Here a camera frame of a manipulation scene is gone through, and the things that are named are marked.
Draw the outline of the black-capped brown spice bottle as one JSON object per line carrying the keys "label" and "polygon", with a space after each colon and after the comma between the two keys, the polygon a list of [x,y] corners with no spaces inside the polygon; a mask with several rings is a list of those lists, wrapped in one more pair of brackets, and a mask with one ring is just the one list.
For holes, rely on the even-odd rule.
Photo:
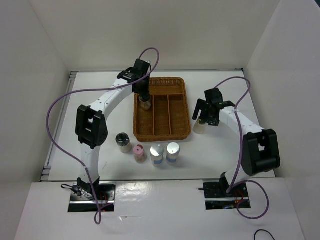
{"label": "black-capped brown spice bottle", "polygon": [[152,106],[151,95],[147,94],[140,94],[139,97],[140,107],[144,111],[148,111]]}

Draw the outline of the green-capped white spice bottle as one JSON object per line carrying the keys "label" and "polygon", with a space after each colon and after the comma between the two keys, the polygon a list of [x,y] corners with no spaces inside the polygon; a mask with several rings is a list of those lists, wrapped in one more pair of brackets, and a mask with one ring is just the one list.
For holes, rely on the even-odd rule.
{"label": "green-capped white spice bottle", "polygon": [[203,135],[206,132],[206,122],[198,119],[193,126],[194,133]]}

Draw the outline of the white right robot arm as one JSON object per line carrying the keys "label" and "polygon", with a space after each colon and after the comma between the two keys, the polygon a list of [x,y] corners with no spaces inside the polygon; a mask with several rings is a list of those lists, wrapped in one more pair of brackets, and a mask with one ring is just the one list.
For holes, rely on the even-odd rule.
{"label": "white right robot arm", "polygon": [[204,92],[205,99],[198,99],[192,119],[196,120],[193,131],[204,134],[206,126],[227,125],[239,136],[239,160],[237,165],[221,174],[219,191],[231,196],[237,185],[259,173],[267,173],[281,165],[277,134],[273,129],[264,129],[243,115],[237,105],[225,101],[218,88]]}

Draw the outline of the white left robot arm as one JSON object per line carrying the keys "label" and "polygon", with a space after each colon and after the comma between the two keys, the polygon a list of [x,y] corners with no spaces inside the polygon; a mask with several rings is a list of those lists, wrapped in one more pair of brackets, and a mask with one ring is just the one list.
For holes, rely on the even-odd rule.
{"label": "white left robot arm", "polygon": [[118,74],[110,90],[90,105],[81,105],[77,109],[75,133],[81,148],[80,160],[86,166],[77,178],[77,186],[88,200],[94,200],[100,193],[99,154],[108,137],[107,119],[122,100],[132,93],[150,96],[150,77],[147,76],[150,67],[149,62],[137,59],[133,67]]}

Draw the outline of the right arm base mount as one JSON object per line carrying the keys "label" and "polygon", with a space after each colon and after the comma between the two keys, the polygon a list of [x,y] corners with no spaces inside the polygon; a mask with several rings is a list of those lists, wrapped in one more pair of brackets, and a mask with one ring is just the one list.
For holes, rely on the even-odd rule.
{"label": "right arm base mount", "polygon": [[217,181],[204,181],[198,188],[204,194],[205,209],[208,210],[232,210],[240,204],[240,209],[250,209],[251,203],[247,185],[245,183],[234,187],[230,193],[226,193]]}

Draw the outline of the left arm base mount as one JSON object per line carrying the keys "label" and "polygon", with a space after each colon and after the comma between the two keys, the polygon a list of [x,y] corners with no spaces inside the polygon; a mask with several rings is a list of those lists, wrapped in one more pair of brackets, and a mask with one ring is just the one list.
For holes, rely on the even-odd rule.
{"label": "left arm base mount", "polygon": [[[68,205],[69,213],[88,213],[96,212],[98,210],[93,194],[80,189],[75,182],[70,184],[63,183],[61,188],[71,191]],[[115,196],[115,182],[100,182],[96,197],[101,212],[114,212]]]}

